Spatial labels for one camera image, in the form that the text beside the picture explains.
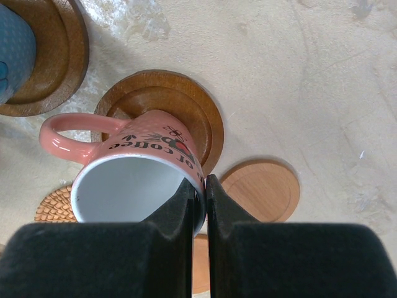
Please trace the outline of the large woven rattan coaster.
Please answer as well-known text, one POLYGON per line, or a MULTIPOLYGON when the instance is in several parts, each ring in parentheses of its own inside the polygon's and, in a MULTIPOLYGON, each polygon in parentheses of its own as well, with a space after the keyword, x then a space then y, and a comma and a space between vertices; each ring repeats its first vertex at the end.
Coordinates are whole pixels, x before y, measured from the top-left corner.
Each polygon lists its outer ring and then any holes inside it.
POLYGON ((37 207, 34 221, 50 223, 76 223, 71 207, 72 185, 63 186, 49 193, 37 207))

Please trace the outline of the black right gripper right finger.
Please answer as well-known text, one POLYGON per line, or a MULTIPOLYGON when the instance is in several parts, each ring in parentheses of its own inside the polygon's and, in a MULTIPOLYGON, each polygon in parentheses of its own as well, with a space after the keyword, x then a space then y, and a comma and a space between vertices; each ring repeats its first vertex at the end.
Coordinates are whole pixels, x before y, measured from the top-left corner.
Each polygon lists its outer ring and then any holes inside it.
POLYGON ((206 181, 212 297, 395 297, 377 235, 350 223, 262 223, 206 181))

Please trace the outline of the orange white mug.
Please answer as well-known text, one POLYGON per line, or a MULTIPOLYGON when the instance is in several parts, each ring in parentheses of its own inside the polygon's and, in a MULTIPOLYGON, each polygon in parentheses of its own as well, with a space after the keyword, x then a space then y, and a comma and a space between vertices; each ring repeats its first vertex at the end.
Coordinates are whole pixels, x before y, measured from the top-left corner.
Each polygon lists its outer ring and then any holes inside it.
POLYGON ((67 113, 49 117, 39 142, 55 157, 79 163, 71 207, 79 223, 141 222, 177 191, 194 188, 194 233, 205 221, 205 179, 187 126, 151 110, 135 119, 67 113))

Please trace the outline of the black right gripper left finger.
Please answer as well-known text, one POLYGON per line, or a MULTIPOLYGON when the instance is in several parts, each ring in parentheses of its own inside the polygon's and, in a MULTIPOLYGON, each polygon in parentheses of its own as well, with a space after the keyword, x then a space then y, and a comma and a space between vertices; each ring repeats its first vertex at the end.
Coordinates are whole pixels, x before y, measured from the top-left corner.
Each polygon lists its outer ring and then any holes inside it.
POLYGON ((32 223, 1 258, 2 297, 190 297, 195 191, 139 223, 32 223))

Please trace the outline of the dark brown wooden coaster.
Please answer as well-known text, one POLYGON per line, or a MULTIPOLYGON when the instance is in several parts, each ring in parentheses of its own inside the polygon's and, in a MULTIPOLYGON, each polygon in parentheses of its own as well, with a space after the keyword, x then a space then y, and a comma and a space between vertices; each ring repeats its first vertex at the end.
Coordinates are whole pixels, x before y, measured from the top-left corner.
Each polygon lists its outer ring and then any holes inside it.
POLYGON ((129 120, 154 109, 171 114, 187 127, 203 173, 210 174, 223 151, 223 121, 211 95, 188 76, 166 70, 139 71, 113 85, 94 114, 129 120))
POLYGON ((79 1, 3 1, 35 34, 37 55, 31 77, 1 114, 28 117, 49 112, 80 87, 89 62, 89 40, 79 1))

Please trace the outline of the light wooden round coaster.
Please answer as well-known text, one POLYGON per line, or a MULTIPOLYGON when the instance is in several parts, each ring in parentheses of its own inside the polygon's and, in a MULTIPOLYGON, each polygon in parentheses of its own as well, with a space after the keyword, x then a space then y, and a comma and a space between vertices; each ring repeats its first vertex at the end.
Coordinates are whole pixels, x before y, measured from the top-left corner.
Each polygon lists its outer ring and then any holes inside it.
POLYGON ((210 290, 210 269, 208 254, 208 236, 198 234, 194 238, 192 262, 192 292, 201 294, 210 290))

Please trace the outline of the blue patterned mug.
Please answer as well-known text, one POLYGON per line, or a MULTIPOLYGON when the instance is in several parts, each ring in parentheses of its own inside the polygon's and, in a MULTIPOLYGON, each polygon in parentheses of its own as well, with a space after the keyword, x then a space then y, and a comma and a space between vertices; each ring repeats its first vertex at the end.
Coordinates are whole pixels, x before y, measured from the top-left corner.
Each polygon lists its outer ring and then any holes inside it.
POLYGON ((36 59, 33 30, 20 15, 1 5, 1 104, 30 78, 36 59))

